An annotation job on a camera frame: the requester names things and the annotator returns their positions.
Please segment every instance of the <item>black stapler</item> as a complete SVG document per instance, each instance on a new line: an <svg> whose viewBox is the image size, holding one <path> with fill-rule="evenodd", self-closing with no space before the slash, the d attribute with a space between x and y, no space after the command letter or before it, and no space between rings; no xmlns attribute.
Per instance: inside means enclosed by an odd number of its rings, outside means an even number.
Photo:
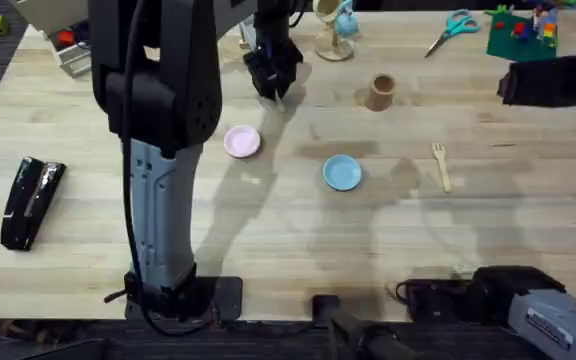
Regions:
<svg viewBox="0 0 576 360"><path fill-rule="evenodd" d="M1 224L3 246L9 250L30 250L64 171L66 165L61 163L23 158Z"/></svg>

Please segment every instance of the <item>pink plate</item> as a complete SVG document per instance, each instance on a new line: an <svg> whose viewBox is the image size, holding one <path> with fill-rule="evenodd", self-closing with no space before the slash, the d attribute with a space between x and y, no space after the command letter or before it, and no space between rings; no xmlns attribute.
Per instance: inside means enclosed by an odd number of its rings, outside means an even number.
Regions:
<svg viewBox="0 0 576 360"><path fill-rule="evenodd" d="M246 158L254 155L261 145L261 136L252 126L240 125L228 130L224 137L224 148L230 156Z"/></svg>

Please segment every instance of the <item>blue plate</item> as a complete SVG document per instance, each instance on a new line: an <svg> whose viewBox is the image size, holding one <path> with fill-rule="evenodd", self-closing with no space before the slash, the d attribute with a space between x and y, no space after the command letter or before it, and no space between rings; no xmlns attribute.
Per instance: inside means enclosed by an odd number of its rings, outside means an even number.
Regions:
<svg viewBox="0 0 576 360"><path fill-rule="evenodd" d="M338 191L354 189L361 182L361 166L348 155L334 155L324 163L324 180Z"/></svg>

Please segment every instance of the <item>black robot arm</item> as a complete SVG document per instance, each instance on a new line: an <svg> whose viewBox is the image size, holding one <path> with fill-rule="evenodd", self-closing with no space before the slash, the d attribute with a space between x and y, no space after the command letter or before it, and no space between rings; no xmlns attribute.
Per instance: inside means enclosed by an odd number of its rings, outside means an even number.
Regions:
<svg viewBox="0 0 576 360"><path fill-rule="evenodd" d="M89 0L94 95L122 140L131 209L127 316L185 320L215 304L222 320L239 316L241 279L197 276L190 243L195 170L222 109L217 41L254 14L245 62L261 96L282 97L303 61L288 37L293 1Z"/></svg>

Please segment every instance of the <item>scissors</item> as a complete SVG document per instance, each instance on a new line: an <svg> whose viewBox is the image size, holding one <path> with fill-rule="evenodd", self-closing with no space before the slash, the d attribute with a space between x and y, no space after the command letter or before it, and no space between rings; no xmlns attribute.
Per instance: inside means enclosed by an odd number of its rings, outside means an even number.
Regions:
<svg viewBox="0 0 576 360"><path fill-rule="evenodd" d="M451 37L461 33L473 33L477 31L479 31L479 24L477 23L477 20L472 17L470 10L460 9L454 11L448 16L448 19L446 19L446 29L441 33L439 39L432 44L424 58L432 55L437 48L443 45L446 40Z"/></svg>

